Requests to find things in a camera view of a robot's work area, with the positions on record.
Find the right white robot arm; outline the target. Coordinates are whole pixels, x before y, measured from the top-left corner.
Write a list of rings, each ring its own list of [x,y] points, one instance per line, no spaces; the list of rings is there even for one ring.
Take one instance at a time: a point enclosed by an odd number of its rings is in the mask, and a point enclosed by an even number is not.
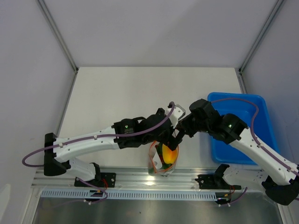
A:
[[[190,114],[171,102],[166,115],[179,131],[170,141],[174,149],[184,136],[193,137],[197,132],[207,133],[248,156],[260,170],[239,169],[221,164],[212,175],[199,175],[200,189],[227,189],[248,187],[262,191],[274,202],[289,205],[299,198],[299,166],[277,153],[247,125],[231,113],[220,115],[210,101],[200,99],[189,107]]]

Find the green chili pepper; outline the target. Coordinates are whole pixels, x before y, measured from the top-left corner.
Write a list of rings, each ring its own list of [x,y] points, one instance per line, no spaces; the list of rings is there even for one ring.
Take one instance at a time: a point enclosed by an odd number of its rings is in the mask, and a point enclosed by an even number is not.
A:
[[[166,164],[163,161],[162,144],[161,143],[155,145],[155,149],[156,149],[156,152],[155,152],[155,155],[153,157],[155,173],[164,172],[164,170],[170,168],[172,166],[172,164]]]

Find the clear orange zip top bag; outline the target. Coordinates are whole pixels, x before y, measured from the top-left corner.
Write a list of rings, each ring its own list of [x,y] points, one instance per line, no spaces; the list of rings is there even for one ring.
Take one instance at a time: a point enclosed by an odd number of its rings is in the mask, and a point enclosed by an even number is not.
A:
[[[168,177],[175,170],[179,155],[179,146],[172,151],[163,143],[154,141],[148,152],[148,174]]]

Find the yellow bell pepper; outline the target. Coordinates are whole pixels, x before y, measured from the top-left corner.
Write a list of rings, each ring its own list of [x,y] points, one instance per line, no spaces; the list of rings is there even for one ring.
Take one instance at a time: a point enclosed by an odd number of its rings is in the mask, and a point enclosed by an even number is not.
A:
[[[166,145],[162,145],[162,156],[163,156],[163,161],[166,164],[173,164],[178,157],[178,148],[172,151]]]

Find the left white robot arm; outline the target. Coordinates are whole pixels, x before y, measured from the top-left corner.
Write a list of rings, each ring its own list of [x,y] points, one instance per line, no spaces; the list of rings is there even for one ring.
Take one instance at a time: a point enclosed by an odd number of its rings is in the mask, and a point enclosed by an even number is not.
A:
[[[103,175],[95,162],[87,163],[79,156],[104,150],[138,148],[154,141],[171,143],[178,118],[174,109],[158,109],[148,118],[123,119],[92,136],[72,138],[66,142],[48,134],[45,143],[51,147],[44,153],[45,176],[69,174],[76,187],[101,187]]]

